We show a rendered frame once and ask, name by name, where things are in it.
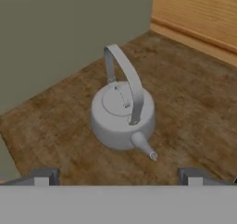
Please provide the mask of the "light wooden cabinet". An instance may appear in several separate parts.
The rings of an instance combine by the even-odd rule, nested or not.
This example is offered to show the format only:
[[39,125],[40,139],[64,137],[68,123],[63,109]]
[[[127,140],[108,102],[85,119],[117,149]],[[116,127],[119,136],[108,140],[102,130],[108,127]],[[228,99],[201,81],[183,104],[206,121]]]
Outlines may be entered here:
[[237,0],[154,0],[151,29],[237,67]]

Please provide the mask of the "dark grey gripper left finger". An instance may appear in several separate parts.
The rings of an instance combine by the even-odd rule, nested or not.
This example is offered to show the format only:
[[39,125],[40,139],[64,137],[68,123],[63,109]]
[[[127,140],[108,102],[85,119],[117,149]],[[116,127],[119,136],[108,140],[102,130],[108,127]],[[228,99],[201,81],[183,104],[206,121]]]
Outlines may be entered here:
[[37,168],[21,178],[4,182],[4,185],[52,186],[59,184],[58,168]]

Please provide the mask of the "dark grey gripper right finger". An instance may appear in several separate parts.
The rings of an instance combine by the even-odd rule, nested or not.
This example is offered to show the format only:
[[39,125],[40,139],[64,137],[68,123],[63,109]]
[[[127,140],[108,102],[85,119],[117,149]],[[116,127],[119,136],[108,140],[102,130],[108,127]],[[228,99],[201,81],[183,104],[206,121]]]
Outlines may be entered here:
[[180,185],[186,186],[216,186],[233,184],[231,181],[214,179],[200,168],[178,168],[178,178]]

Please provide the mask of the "white kettle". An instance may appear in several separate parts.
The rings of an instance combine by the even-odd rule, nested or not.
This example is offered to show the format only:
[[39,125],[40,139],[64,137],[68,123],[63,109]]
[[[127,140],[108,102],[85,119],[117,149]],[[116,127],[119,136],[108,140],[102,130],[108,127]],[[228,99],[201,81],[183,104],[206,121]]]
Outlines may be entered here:
[[106,85],[96,92],[91,105],[95,137],[106,147],[138,149],[157,161],[157,153],[148,142],[156,128],[154,99],[116,44],[104,48],[104,60]]

